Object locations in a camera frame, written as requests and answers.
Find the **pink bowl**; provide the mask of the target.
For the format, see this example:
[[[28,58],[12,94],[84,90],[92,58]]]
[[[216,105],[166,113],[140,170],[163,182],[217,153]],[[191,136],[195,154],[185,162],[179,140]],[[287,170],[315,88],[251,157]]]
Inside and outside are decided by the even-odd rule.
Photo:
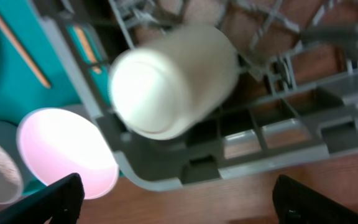
[[[119,166],[98,128],[84,116],[63,108],[41,108],[19,123],[21,159],[45,185],[77,173],[85,199],[108,194],[117,184]]]

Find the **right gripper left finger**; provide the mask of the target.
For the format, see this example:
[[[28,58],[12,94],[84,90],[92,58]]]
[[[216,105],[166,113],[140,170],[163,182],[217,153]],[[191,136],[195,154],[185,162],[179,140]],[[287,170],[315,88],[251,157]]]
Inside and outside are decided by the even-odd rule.
[[[0,211],[0,224],[76,223],[85,191],[72,173]]]

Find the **white cup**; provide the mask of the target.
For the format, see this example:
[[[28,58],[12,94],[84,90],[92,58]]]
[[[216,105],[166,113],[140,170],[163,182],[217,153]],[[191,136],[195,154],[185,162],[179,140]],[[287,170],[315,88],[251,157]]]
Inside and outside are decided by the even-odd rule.
[[[214,26],[181,26],[120,54],[109,69],[109,97],[121,121],[149,139],[178,137],[233,91],[237,50]]]

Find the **grey bowl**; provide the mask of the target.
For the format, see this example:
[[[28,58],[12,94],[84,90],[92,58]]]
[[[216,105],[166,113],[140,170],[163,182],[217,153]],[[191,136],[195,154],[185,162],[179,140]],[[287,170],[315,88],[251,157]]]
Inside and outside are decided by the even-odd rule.
[[[0,121],[0,204],[19,199],[32,179],[17,148],[17,126]]]

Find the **wooden chopstick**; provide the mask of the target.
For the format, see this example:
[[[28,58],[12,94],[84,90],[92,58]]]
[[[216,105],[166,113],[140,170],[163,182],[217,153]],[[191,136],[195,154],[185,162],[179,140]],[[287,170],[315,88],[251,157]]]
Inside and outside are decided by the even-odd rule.
[[[90,63],[98,63],[98,59],[96,58],[96,55],[94,53],[94,50],[90,44],[90,41],[88,40],[84,30],[80,26],[73,26],[73,30],[75,35],[77,36],[80,46],[85,53],[85,57],[87,61]]]
[[[9,25],[6,23],[4,18],[0,15],[0,30],[12,44],[12,46],[16,49],[17,53],[21,56],[23,61],[27,64],[27,66],[32,70],[32,73],[38,79],[38,81],[47,89],[51,89],[52,85],[49,82],[48,78],[45,76],[44,72],[40,69],[38,64],[32,58],[27,49],[23,46],[22,42],[15,35]]]

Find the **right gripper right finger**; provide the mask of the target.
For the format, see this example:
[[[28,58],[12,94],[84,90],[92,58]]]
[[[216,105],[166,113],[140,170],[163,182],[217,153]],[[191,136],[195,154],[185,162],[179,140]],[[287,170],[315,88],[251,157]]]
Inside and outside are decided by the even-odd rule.
[[[276,179],[272,200],[279,224],[358,223],[358,213],[287,175]]]

